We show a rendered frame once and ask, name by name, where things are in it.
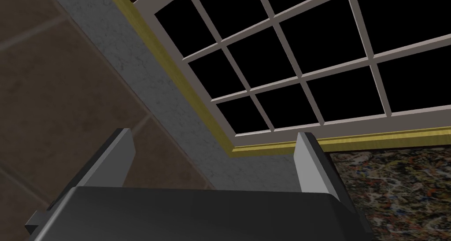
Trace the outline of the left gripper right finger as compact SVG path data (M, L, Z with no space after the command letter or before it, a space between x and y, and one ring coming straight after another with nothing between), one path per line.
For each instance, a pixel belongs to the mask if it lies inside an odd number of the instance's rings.
M357 212L335 165L312 133L297 134L293 158L303 193L330 194L351 212Z

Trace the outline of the white grid window, yellow frame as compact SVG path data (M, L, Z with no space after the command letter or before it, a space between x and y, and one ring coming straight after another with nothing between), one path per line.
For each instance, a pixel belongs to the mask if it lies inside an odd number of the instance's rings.
M451 0L113 0L231 157L451 145Z

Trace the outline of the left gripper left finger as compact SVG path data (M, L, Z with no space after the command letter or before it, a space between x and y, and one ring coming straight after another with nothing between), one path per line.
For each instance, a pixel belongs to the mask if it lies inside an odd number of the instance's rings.
M123 186L135 154L131 129L116 129L65 186L51 203L51 207L55 206L73 187Z

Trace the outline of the colourful speckled picture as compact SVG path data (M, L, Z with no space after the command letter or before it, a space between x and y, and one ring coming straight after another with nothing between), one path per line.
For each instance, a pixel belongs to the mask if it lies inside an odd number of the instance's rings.
M376 241L451 241L451 145L330 157Z

